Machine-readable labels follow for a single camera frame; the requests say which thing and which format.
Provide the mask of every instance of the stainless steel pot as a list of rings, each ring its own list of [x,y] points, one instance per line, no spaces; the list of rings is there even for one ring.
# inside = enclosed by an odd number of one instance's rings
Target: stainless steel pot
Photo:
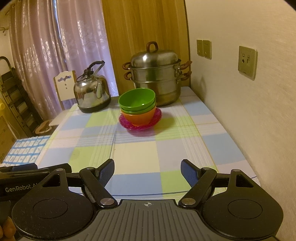
[[[92,67],[96,64],[100,64],[100,67],[94,73]],[[97,75],[104,64],[104,61],[93,62],[84,70],[83,75],[78,77],[74,85],[78,107],[84,113],[99,111],[111,101],[106,78],[103,75]]]
[[[153,52],[150,51],[152,44],[155,46]],[[191,71],[182,74],[182,70],[189,67],[192,62],[187,61],[182,65],[180,62],[181,60],[173,51],[158,51],[156,42],[148,42],[146,52],[135,54],[131,62],[124,63],[122,68],[130,70],[124,74],[126,80],[132,80],[135,88],[154,90],[157,106],[163,106],[179,98],[181,81],[187,80],[191,75]]]

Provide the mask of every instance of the pot handle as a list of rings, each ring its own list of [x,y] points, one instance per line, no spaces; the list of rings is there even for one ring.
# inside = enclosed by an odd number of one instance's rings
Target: pot handle
[[[131,77],[129,78],[128,75],[131,74],[131,72],[126,72],[123,77],[126,79],[126,80],[131,80]]]
[[[181,66],[180,66],[179,69],[180,70],[184,70],[184,69],[188,68],[191,63],[192,63],[192,61],[191,60],[188,60],[185,64],[181,64]]]
[[[156,51],[158,50],[158,44],[157,44],[157,42],[155,42],[155,41],[150,41],[150,42],[148,42],[147,45],[146,45],[146,51],[147,51],[148,53],[150,53],[150,45],[151,45],[151,44],[153,44],[153,45],[155,46],[155,50],[154,50],[153,52],[156,52]]]
[[[189,79],[191,73],[192,73],[191,71],[188,71],[187,73],[183,74],[185,77],[181,78],[180,80],[181,80],[181,81],[184,81],[184,80]]]
[[[124,63],[124,64],[122,65],[122,68],[123,68],[124,70],[130,70],[130,68],[127,67],[128,64],[131,64],[131,62],[126,62],[126,63]]]

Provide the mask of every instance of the hand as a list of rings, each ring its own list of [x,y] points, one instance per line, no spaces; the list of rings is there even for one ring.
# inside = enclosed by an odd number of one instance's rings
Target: hand
[[[6,219],[2,227],[0,226],[0,241],[15,241],[15,225],[10,217]]]

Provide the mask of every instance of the wall socket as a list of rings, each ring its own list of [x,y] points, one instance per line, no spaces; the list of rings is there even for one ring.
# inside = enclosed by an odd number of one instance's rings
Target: wall socket
[[[196,40],[197,54],[212,59],[212,42],[209,40]]]
[[[254,80],[257,69],[257,57],[257,50],[240,46],[238,71]]]
[[[212,59],[212,42],[209,40],[203,40],[203,51],[204,57],[208,59]]]
[[[203,57],[203,43],[202,40],[196,40],[197,45],[197,54],[201,57]]]

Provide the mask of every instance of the pink plastic plate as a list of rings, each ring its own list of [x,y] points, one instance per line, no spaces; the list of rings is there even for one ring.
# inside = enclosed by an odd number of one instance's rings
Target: pink plastic plate
[[[142,131],[142,130],[146,130],[152,126],[154,126],[157,122],[160,121],[161,119],[161,110],[156,108],[154,116],[152,118],[152,120],[150,121],[150,123],[148,125],[144,125],[144,126],[133,126],[129,121],[127,121],[127,119],[125,119],[125,117],[121,114],[119,117],[119,123],[128,130],[137,130],[137,131]]]

